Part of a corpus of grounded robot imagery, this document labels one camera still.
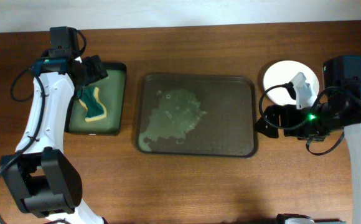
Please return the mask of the yellow and green sponge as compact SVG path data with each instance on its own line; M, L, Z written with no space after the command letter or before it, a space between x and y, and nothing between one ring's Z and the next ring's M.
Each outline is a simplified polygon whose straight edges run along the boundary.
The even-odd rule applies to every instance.
M99 91L100 89L95 86L85 87L77 91L78 101L87 112L85 115L87 123L107 117L107 109L99 99Z

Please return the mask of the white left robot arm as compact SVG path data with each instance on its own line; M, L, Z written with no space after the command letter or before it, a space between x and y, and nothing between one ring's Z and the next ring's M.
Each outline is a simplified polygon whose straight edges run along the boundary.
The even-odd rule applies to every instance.
M74 83L87 74L82 60L40 58L30 71L34 96L29 119L15 154L1 157L0 179L22 213L52 223L106 223L82 199L80 174L63 153Z

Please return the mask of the white plate with yellow stain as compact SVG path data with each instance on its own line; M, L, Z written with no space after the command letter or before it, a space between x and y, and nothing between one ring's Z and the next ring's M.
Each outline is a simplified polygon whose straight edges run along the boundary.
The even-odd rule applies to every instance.
M263 76L264 90L275 85L289 83L298 72L302 72L305 75L306 82L312 86L317 96L320 85L316 74L307 65L293 60L276 62L265 71ZM292 99L285 88L271 90L267 97L277 105L296 105L296 100Z

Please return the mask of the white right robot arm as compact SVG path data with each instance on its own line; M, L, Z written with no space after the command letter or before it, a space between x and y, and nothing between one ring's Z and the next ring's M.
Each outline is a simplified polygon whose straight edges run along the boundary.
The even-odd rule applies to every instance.
M255 130L269 138L285 136L306 141L310 150L315 141L323 141L331 132L341 130L337 142L321 154L332 152L347 142L352 169L354 200L353 223L361 223L361 80L340 80L316 93L307 81L279 85L286 89L295 105L259 107Z

